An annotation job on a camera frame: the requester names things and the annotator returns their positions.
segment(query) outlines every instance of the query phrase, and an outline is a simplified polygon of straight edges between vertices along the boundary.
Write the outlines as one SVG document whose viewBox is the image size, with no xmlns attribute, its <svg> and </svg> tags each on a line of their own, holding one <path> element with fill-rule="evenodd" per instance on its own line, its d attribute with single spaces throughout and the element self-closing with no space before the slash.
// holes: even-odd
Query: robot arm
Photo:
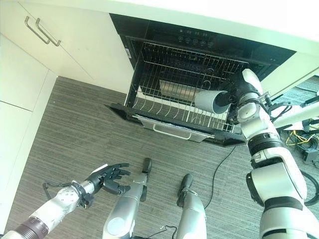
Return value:
<svg viewBox="0 0 319 239">
<path fill-rule="evenodd" d="M 107 164 L 94 170 L 82 183 L 72 182 L 71 186 L 62 188 L 57 195 L 36 210 L 27 221 L 13 231 L 9 231 L 2 239 L 42 239 L 49 234 L 76 207 L 89 208 L 93 202 L 93 195 L 102 187 L 113 194 L 123 194 L 130 190 L 129 186 L 122 186 L 114 182 L 121 175 L 129 175 L 121 167 L 129 164 Z"/>
<path fill-rule="evenodd" d="M 203 103 L 199 93 L 195 104 L 213 113 L 214 108 L 237 106 L 237 121 L 252 156 L 247 186 L 252 199 L 264 207 L 260 238 L 319 239 L 319 222 L 304 205 L 306 182 L 259 100 L 263 92 L 257 76 L 245 69 L 225 81 L 220 90 L 224 91 L 212 92 L 209 104 Z"/>
</svg>

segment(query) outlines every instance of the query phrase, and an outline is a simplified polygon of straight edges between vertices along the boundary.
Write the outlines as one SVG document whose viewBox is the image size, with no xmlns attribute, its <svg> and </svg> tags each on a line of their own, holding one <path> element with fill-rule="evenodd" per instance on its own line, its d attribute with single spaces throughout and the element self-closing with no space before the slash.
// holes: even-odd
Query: cable bundle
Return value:
<svg viewBox="0 0 319 239">
<path fill-rule="evenodd" d="M 290 134 L 288 133 L 286 145 L 288 146 L 295 145 L 298 147 L 298 150 L 300 152 L 317 149 L 319 145 L 319 136 L 317 134 L 307 134 L 307 133 L 303 133 L 299 135 L 297 134 L 295 130 L 293 130 Z"/>
</svg>

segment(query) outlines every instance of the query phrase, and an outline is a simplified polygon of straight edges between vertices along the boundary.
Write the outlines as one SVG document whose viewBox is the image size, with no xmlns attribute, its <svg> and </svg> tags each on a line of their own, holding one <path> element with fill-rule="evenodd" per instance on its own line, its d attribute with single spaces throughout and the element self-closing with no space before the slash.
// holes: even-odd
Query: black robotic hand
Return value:
<svg viewBox="0 0 319 239">
<path fill-rule="evenodd" d="M 97 193 L 102 187 L 107 192 L 112 194 L 122 194 L 130 190 L 130 186 L 123 186 L 115 179 L 121 179 L 121 175 L 130 175 L 129 171 L 120 169 L 122 167 L 128 167 L 128 163 L 118 163 L 114 165 L 103 165 L 102 167 L 94 170 L 85 181 L 90 181 L 94 185 L 93 194 Z"/>
</svg>

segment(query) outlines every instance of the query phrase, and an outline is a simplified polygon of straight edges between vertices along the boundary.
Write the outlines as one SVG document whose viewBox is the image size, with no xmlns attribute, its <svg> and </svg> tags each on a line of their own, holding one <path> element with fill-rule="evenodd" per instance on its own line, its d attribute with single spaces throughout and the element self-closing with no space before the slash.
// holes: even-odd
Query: drawer handle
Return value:
<svg viewBox="0 0 319 239">
<path fill-rule="evenodd" d="M 167 133 L 164 131 L 160 131 L 160 130 L 156 129 L 156 124 L 153 124 L 153 130 L 157 133 L 166 134 L 166 135 L 173 136 L 173 137 L 180 138 L 180 139 L 184 139 L 184 140 L 189 140 L 191 138 L 191 133 L 189 133 L 189 137 L 182 137 L 182 136 L 179 136 L 176 134 L 171 134 L 171 133 Z"/>
<path fill-rule="evenodd" d="M 39 38 L 41 39 L 41 41 L 43 41 L 45 44 L 49 44 L 49 43 L 50 43 L 50 39 L 48 39 L 47 41 L 44 40 L 44 39 L 42 38 L 42 36 L 40 36 L 35 30 L 33 30 L 33 28 L 32 28 L 31 26 L 29 26 L 28 21 L 29 21 L 29 16 L 26 16 L 26 18 L 25 18 L 25 20 L 24 20 L 25 25 L 26 25 L 35 35 L 37 35 L 37 37 L 39 37 Z"/>
<path fill-rule="evenodd" d="M 38 28 L 43 33 L 43 35 L 45 35 L 55 46 L 59 46 L 61 43 L 61 40 L 58 40 L 58 42 L 55 43 L 54 40 L 52 40 L 52 38 L 48 34 L 46 34 L 44 30 L 42 30 L 42 28 L 39 26 L 39 23 L 40 23 L 40 18 L 37 18 L 35 22 L 36 28 Z"/>
</svg>

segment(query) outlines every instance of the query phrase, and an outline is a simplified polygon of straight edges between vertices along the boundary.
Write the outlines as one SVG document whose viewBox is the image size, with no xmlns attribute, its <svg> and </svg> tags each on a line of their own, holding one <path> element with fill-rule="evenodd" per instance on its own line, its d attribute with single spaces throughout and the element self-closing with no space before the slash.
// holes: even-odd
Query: wire dish rack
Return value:
<svg viewBox="0 0 319 239">
<path fill-rule="evenodd" d="M 143 70 L 134 109 L 200 126 L 234 131 L 227 123 L 229 110 L 213 114 L 195 107 L 201 91 L 217 90 L 235 72 L 248 68 L 247 62 L 145 42 Z"/>
</svg>

